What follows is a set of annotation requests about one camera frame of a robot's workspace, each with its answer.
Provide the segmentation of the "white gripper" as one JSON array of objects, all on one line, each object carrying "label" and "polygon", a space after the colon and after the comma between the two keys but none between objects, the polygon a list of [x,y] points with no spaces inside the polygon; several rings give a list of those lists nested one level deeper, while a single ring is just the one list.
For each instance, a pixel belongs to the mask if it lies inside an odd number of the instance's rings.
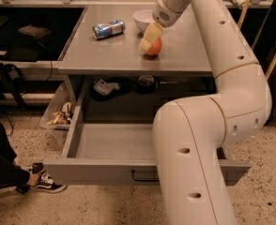
[{"label": "white gripper", "polygon": [[163,27],[171,27],[181,16],[181,12],[174,11],[167,7],[163,0],[157,0],[152,11],[152,22],[146,29],[144,36],[139,44],[138,51],[140,54],[146,54],[152,44],[161,37]]}]

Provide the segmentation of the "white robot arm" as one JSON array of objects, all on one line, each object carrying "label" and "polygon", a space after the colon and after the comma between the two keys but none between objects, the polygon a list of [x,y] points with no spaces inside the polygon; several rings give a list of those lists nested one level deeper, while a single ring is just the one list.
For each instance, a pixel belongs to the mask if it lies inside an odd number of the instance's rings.
[{"label": "white robot arm", "polygon": [[157,0],[154,23],[139,50],[193,9],[216,93],[184,97],[157,111],[152,130],[169,225],[237,225],[218,148],[241,142],[265,125],[272,100],[266,76],[222,0]]}]

